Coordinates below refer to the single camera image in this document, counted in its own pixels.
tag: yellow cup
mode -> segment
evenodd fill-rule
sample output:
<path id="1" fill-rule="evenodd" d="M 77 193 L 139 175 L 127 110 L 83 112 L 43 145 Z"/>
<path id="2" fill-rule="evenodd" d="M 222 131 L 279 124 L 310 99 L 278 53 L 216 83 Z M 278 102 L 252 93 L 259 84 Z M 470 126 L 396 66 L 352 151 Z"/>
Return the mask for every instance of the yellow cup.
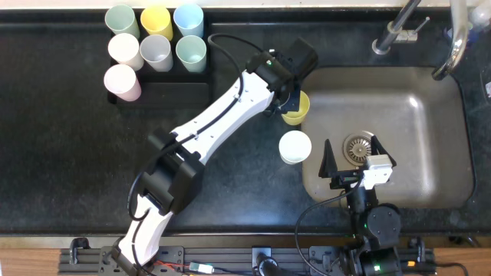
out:
<path id="1" fill-rule="evenodd" d="M 140 16 L 142 26 L 150 35 L 163 35 L 172 40 L 172 23 L 169 11 L 161 5 L 145 8 Z"/>
<path id="2" fill-rule="evenodd" d="M 290 126 L 296 126 L 302 123 L 310 108 L 310 100 L 304 91 L 300 91 L 300 108 L 298 111 L 290 111 L 287 114 L 282 114 L 285 123 Z"/>

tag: white cup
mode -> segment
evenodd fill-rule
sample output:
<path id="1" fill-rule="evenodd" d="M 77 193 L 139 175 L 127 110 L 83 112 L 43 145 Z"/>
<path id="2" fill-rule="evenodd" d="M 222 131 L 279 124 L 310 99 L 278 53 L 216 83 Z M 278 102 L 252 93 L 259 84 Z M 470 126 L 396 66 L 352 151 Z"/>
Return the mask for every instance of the white cup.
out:
<path id="1" fill-rule="evenodd" d="M 189 72 L 203 72 L 206 68 L 206 44 L 203 39 L 188 35 L 181 38 L 176 45 L 177 57 Z"/>
<path id="2" fill-rule="evenodd" d="M 203 10 L 196 4 L 179 6 L 174 12 L 174 22 L 183 36 L 203 37 Z"/>
<path id="3" fill-rule="evenodd" d="M 104 86 L 125 101 L 134 101 L 141 95 L 135 71 L 125 64 L 116 64 L 104 75 Z"/>
<path id="4" fill-rule="evenodd" d="M 155 71 L 167 72 L 174 65 L 170 42 L 160 34 L 149 35 L 141 41 L 140 53 Z"/>
<path id="5" fill-rule="evenodd" d="M 130 6 L 117 5 L 110 8 L 104 17 L 106 26 L 114 34 L 130 34 L 135 38 L 140 38 L 140 29 L 138 28 L 135 12 Z"/>
<path id="6" fill-rule="evenodd" d="M 293 165 L 307 159 L 312 150 L 312 143 L 302 131 L 288 131 L 279 140 L 279 154 L 282 160 Z"/>
<path id="7" fill-rule="evenodd" d="M 119 64 L 126 64 L 133 70 L 142 68 L 145 61 L 140 54 L 140 43 L 131 34 L 116 34 L 107 46 L 109 55 Z"/>

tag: black countertop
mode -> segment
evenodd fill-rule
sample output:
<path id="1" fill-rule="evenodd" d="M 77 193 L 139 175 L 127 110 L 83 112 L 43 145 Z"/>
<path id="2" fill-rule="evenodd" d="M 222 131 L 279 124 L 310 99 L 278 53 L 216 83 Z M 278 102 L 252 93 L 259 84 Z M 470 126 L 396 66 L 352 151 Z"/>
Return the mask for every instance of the black countertop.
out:
<path id="1" fill-rule="evenodd" d="M 3 11 L 0 24 L 0 233 L 125 233 L 127 192 L 147 134 L 158 126 L 172 130 L 202 110 L 109 104 L 102 79 L 110 31 L 103 11 L 16 13 Z M 409 27 L 428 14 L 433 20 L 416 44 L 377 56 L 371 42 L 394 10 L 206 11 L 212 33 L 239 35 L 265 49 L 284 49 L 302 36 L 316 48 L 321 67 L 440 66 L 449 49 L 442 33 L 450 12 L 419 11 Z M 253 54 L 234 41 L 219 43 L 241 64 Z M 463 92 L 474 195 L 460 209 L 403 209 L 404 233 L 491 232 L 491 102 L 484 88 L 491 81 L 490 48 L 486 34 L 454 74 Z M 236 76 L 221 54 L 213 52 L 211 63 L 217 98 Z M 241 126 L 210 159 L 202 192 L 167 233 L 291 233 L 314 203 L 302 185 L 302 165 L 288 166 L 279 157 L 279 139 L 293 129 L 280 116 L 263 115 Z M 312 233 L 350 232 L 348 217 L 336 208 L 313 211 L 304 226 Z"/>

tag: faucet handle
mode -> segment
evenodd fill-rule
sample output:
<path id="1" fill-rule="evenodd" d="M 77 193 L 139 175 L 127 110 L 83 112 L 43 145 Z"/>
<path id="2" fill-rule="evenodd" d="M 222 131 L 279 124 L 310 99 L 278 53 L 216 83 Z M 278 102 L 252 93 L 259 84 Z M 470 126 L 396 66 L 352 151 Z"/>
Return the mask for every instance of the faucet handle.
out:
<path id="1" fill-rule="evenodd" d="M 414 43 L 417 41 L 417 32 L 421 30 L 421 28 L 428 23 L 430 20 L 429 17 L 426 17 L 419 26 L 417 26 L 416 30 L 402 30 L 396 37 L 394 43 Z"/>

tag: black tray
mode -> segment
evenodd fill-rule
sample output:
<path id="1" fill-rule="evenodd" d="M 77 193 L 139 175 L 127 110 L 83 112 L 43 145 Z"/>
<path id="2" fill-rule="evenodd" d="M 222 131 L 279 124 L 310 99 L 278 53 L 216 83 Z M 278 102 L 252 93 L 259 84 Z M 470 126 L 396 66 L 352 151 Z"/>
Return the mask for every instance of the black tray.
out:
<path id="1" fill-rule="evenodd" d="M 140 23 L 142 10 L 135 10 L 135 16 L 140 27 L 141 41 L 148 36 L 147 30 Z M 173 10 L 169 10 L 173 23 Z M 141 86 L 141 96 L 133 101 L 121 100 L 115 94 L 107 92 L 107 100 L 121 108 L 204 108 L 208 107 L 211 95 L 210 50 L 206 40 L 209 33 L 207 20 L 204 21 L 203 40 L 206 43 L 206 69 L 202 73 L 190 73 L 176 55 L 176 44 L 183 37 L 173 23 L 173 39 L 170 42 L 174 65 L 169 72 L 157 72 L 147 62 L 137 73 Z M 110 66 L 117 64 L 111 58 Z"/>

